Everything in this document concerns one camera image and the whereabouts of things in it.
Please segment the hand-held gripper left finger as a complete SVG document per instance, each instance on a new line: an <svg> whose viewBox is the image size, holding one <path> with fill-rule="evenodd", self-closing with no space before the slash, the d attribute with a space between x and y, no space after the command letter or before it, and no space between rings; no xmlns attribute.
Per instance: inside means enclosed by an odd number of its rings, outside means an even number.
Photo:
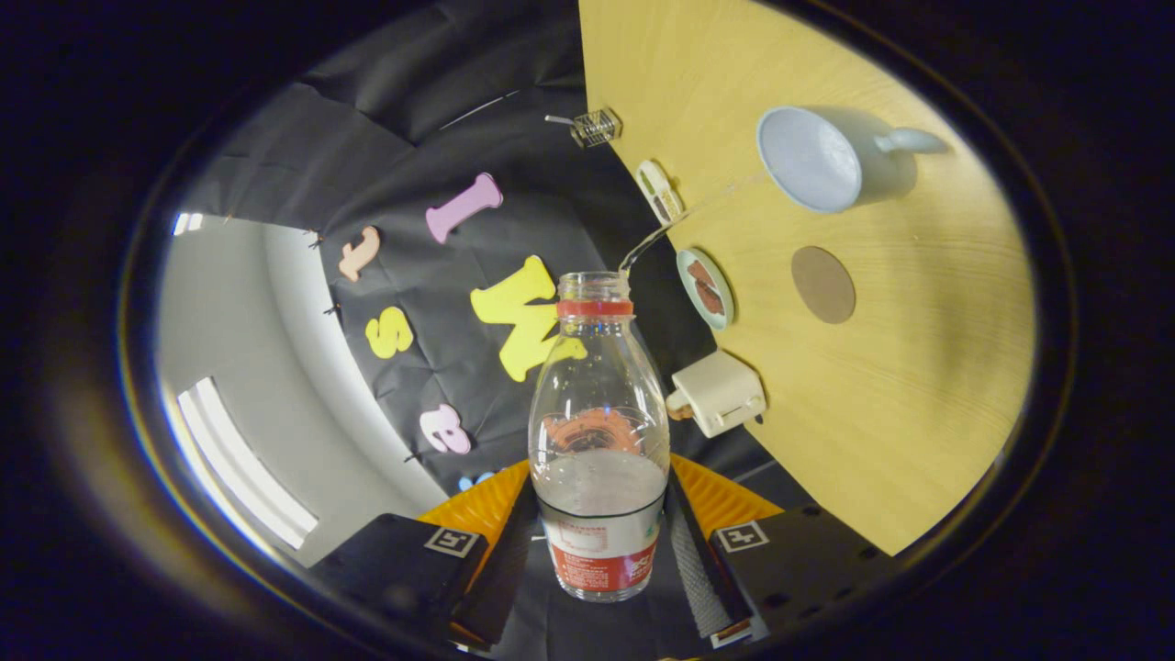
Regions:
<svg viewBox="0 0 1175 661"><path fill-rule="evenodd" d="M309 569L350 602L434 640L499 645L537 520L526 463L419 518L377 515Z"/></svg>

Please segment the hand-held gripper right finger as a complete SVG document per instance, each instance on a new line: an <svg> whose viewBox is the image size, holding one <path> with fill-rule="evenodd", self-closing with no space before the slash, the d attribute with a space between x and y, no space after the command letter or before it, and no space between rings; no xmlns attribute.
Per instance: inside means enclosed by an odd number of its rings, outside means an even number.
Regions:
<svg viewBox="0 0 1175 661"><path fill-rule="evenodd" d="M717 650L787 643L868 611L897 561L819 505L784 510L671 457L665 522L689 611Z"/></svg>

